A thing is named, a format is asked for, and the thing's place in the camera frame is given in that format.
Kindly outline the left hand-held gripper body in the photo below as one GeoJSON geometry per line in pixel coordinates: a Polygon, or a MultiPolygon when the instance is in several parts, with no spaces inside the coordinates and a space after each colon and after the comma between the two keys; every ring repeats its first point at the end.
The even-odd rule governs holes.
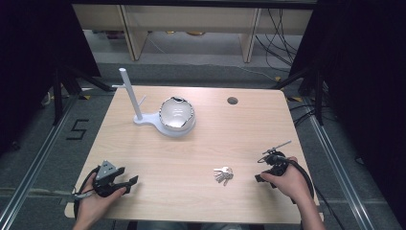
{"type": "Polygon", "coordinates": [[[119,190],[116,188],[116,183],[110,181],[110,175],[117,169],[117,167],[107,160],[101,163],[93,182],[93,188],[99,196],[108,197],[119,190]]]}

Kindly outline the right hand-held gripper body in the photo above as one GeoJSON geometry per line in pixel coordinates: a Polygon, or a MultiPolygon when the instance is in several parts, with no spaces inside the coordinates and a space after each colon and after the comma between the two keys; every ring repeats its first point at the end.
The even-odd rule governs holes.
{"type": "Polygon", "coordinates": [[[279,151],[279,148],[290,143],[291,141],[287,141],[274,148],[268,149],[262,154],[262,157],[258,160],[258,162],[265,163],[266,165],[270,166],[270,169],[266,171],[267,173],[275,176],[281,176],[285,173],[289,163],[286,156],[281,151],[279,151]]]}

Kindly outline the silver bunch of keys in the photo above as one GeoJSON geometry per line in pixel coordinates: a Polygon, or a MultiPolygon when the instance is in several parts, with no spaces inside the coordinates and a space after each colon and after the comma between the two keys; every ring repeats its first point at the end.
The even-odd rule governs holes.
{"type": "Polygon", "coordinates": [[[234,172],[230,167],[222,167],[214,169],[214,179],[217,183],[222,183],[224,186],[234,177],[234,172]]]}

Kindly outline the person's right hand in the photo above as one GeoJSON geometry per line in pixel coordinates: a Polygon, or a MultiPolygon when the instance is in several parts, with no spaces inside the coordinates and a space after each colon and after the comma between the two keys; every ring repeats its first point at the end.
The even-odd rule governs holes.
{"type": "Polygon", "coordinates": [[[259,176],[265,181],[274,184],[284,195],[289,196],[292,200],[303,194],[308,194],[313,198],[306,177],[297,168],[297,158],[288,157],[288,162],[289,165],[285,173],[281,176],[275,176],[267,172],[262,172],[259,176]]]}

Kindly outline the person's left hand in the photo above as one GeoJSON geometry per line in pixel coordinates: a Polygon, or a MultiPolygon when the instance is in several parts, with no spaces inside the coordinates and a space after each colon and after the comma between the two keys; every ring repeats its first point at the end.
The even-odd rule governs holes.
{"type": "Polygon", "coordinates": [[[79,203],[77,219],[92,219],[97,222],[124,193],[125,188],[121,188],[108,197],[92,194],[82,199],[79,203]]]}

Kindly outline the white branched stand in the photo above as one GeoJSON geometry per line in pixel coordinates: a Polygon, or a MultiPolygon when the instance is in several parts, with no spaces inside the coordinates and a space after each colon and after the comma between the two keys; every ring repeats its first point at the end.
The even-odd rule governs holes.
{"type": "Polygon", "coordinates": [[[135,115],[133,117],[133,123],[135,125],[155,127],[163,135],[166,135],[166,136],[172,137],[172,138],[178,138],[178,137],[185,136],[192,131],[192,129],[194,128],[195,123],[196,123],[196,115],[195,115],[195,123],[191,128],[184,130],[184,131],[173,131],[173,130],[169,130],[169,129],[165,128],[164,125],[161,123],[160,117],[159,117],[160,108],[155,113],[144,113],[141,110],[141,104],[145,98],[142,98],[140,101],[138,101],[126,69],[121,67],[119,69],[119,72],[122,77],[123,84],[115,85],[115,88],[124,88],[126,90],[128,96],[129,96],[129,99],[131,101],[132,107],[134,109],[134,112],[135,112],[135,115]]]}

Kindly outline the white eggshell-shaped bowl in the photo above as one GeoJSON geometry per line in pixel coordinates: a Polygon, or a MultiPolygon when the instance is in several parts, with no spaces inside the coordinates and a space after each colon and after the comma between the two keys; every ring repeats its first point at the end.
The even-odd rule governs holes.
{"type": "Polygon", "coordinates": [[[165,100],[160,107],[159,117],[164,127],[173,131],[187,130],[195,123],[192,105],[181,97],[165,100]]]}

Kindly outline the black curtain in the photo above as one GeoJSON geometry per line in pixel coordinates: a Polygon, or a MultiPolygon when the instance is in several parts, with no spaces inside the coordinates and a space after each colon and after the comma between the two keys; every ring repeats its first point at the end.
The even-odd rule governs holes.
{"type": "Polygon", "coordinates": [[[0,0],[0,155],[18,139],[57,72],[100,74],[71,0],[0,0]]]}
{"type": "Polygon", "coordinates": [[[320,60],[358,154],[406,229],[406,0],[316,0],[291,68],[320,60]]]}

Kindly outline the aluminium floor rail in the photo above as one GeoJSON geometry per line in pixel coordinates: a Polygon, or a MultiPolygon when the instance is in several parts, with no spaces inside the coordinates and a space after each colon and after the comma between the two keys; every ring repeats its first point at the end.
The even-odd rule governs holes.
{"type": "Polygon", "coordinates": [[[42,167],[44,166],[48,156],[55,145],[55,142],[62,131],[70,113],[72,107],[75,105],[79,96],[70,96],[65,106],[62,109],[62,115],[59,120],[52,126],[50,132],[48,133],[44,143],[37,152],[34,161],[31,166],[26,171],[22,181],[19,186],[14,190],[11,199],[9,200],[6,208],[0,214],[0,230],[9,230],[19,213],[26,197],[28,196],[29,190],[35,183],[42,167]]]}
{"type": "Polygon", "coordinates": [[[322,116],[322,100],[314,100],[314,115],[310,118],[313,128],[318,136],[318,139],[324,149],[327,156],[327,160],[332,167],[332,170],[340,184],[341,190],[349,204],[349,207],[357,221],[361,230],[374,230],[374,226],[369,217],[367,209],[359,194],[356,192],[350,177],[345,170],[342,162],[340,161],[338,154],[332,145],[327,132],[324,128],[323,116],[322,116]]]}

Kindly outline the light wooden desk frame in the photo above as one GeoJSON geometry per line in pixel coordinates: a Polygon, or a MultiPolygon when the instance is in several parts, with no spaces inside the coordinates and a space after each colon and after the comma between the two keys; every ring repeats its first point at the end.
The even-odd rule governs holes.
{"type": "Polygon", "coordinates": [[[242,59],[249,62],[256,35],[303,35],[312,15],[311,10],[101,4],[73,9],[84,30],[122,31],[133,60],[140,58],[149,31],[174,31],[238,34],[242,59]]]}

